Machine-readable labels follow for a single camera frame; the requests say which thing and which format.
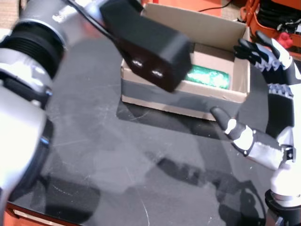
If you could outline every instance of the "robotic hand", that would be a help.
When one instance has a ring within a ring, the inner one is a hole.
[[[289,53],[274,39],[257,31],[258,43],[240,39],[235,55],[257,66],[268,83],[269,122],[267,133],[229,117],[219,107],[211,109],[217,123],[246,158],[275,170],[266,192],[269,207],[266,225],[301,224],[301,76]]]
[[[0,42],[0,226],[8,199],[31,187],[49,152],[45,107],[70,47],[100,32],[135,74],[168,92],[191,69],[188,37],[142,10],[136,0],[30,0]]]

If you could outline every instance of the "robot finger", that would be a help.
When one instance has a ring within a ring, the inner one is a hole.
[[[213,107],[210,112],[236,150],[269,169],[278,169],[284,154],[274,138],[230,118],[219,107]]]

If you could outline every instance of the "box flap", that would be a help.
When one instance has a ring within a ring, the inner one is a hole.
[[[147,4],[143,15],[186,34],[193,42],[231,52],[246,30],[243,23],[159,4]]]

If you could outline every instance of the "red object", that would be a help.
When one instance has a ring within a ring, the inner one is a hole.
[[[293,40],[291,39],[290,35],[286,32],[282,32],[277,41],[282,45],[284,48],[290,48],[293,46]]]

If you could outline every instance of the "scratch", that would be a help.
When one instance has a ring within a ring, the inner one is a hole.
[[[63,193],[63,194],[66,194],[66,195],[69,195],[69,196],[73,196],[72,194],[68,193],[68,192],[64,192],[63,190],[59,189],[58,187],[52,185],[52,187],[54,187],[57,191]]]
[[[120,84],[111,84],[111,85],[100,85],[100,86],[94,86],[89,89],[99,89],[99,88],[105,88],[105,87],[117,87],[120,86]]]
[[[139,116],[139,117],[136,117],[136,118],[133,118],[133,119],[130,119],[129,121],[134,121],[134,120],[137,120],[137,119],[140,119],[140,118],[143,118],[144,116],[146,116],[150,111],[148,110],[146,113],[144,113],[143,115]]]
[[[209,224],[210,224],[211,220],[212,220],[212,217],[210,217],[210,220],[208,220],[208,223],[207,223],[207,225],[209,225]]]
[[[86,176],[86,177],[84,178],[84,181],[87,180],[88,178],[90,179],[90,177],[91,177],[91,174],[89,174],[88,176]]]
[[[66,142],[66,143],[61,143],[61,144],[53,145],[53,147],[64,146],[64,145],[72,145],[72,144],[76,144],[76,143],[80,143],[80,142],[84,142],[84,141],[87,141],[87,139],[75,140],[75,141],[70,141],[70,142]]]
[[[130,181],[134,184],[135,181],[134,181],[134,179],[132,178],[132,176],[131,176],[130,172],[128,171],[128,168],[127,168],[127,167],[126,167],[126,171],[127,171],[128,177],[130,178]],[[145,214],[146,214],[146,217],[147,217],[147,223],[148,223],[148,226],[150,226],[150,217],[149,217],[149,214],[148,214],[148,212],[147,212],[147,210],[146,210],[146,206],[145,206],[145,204],[144,204],[144,202],[143,202],[143,199],[142,199],[142,197],[141,197],[141,195],[140,195],[138,189],[137,189],[136,187],[134,187],[134,188],[135,188],[135,190],[136,190],[136,192],[137,192],[137,194],[138,194],[138,196],[139,196],[140,202],[141,202],[142,205],[143,205],[143,208],[144,208],[144,211],[145,211]]]

